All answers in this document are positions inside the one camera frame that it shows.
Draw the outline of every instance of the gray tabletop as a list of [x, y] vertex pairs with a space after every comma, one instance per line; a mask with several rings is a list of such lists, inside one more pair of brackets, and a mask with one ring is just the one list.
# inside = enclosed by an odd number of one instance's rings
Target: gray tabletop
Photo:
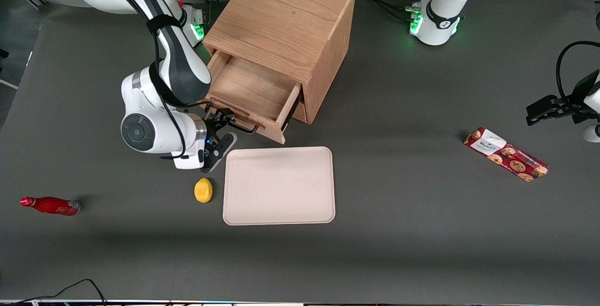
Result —
[[[413, 0], [393, 0], [409, 5]], [[556, 93], [566, 44], [598, 40], [592, 0], [469, 0], [444, 46], [358, 0], [351, 47], [313, 125], [285, 146], [334, 155], [328, 224], [230, 227], [199, 171], [122, 141], [120, 82], [152, 61], [135, 15], [47, 7], [0, 137], [0, 298], [92, 278], [109, 299], [294, 302], [600, 303], [600, 146], [569, 118], [525, 124]], [[568, 91], [596, 48], [564, 59]], [[526, 183], [465, 147], [484, 125], [549, 163]], [[259, 135], [236, 148], [279, 147]], [[81, 199], [67, 218], [24, 195]], [[95, 298], [88, 287], [65, 298]]]

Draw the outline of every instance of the red bottle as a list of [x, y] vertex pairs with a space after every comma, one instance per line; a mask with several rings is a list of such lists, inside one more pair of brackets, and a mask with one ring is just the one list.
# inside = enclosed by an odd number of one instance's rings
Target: red bottle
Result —
[[56, 197], [23, 197], [22, 206], [30, 206], [44, 214], [56, 214], [63, 216], [74, 216], [81, 209], [81, 205], [75, 201], [67, 201]]

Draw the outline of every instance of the red snack box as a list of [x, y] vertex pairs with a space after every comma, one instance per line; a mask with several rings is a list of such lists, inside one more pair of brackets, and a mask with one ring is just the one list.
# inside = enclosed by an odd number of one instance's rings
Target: red snack box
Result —
[[548, 164], [516, 148], [484, 127], [473, 131], [465, 140], [465, 144], [525, 182], [531, 182], [548, 173]]

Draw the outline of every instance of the beige tray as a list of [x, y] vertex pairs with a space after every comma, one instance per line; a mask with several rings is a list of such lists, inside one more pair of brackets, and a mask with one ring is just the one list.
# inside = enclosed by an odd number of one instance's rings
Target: beige tray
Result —
[[328, 223], [336, 216], [331, 150], [240, 149], [227, 155], [228, 225]]

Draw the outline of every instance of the green led light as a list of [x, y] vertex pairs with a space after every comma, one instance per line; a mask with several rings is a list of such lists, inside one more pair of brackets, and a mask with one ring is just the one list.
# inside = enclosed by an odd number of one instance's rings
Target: green led light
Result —
[[423, 16], [419, 15], [416, 19], [413, 20], [413, 24], [411, 25], [411, 33], [416, 35], [419, 32], [420, 24], [423, 22]]
[[454, 25], [454, 29], [452, 30], [452, 34], [456, 33], [456, 29], [458, 28], [458, 23], [460, 22], [460, 16], [459, 18], [456, 20], [456, 25]]
[[204, 37], [204, 26], [195, 24], [189, 24], [189, 26], [194, 32], [195, 38], [198, 40], [202, 40], [202, 38]]

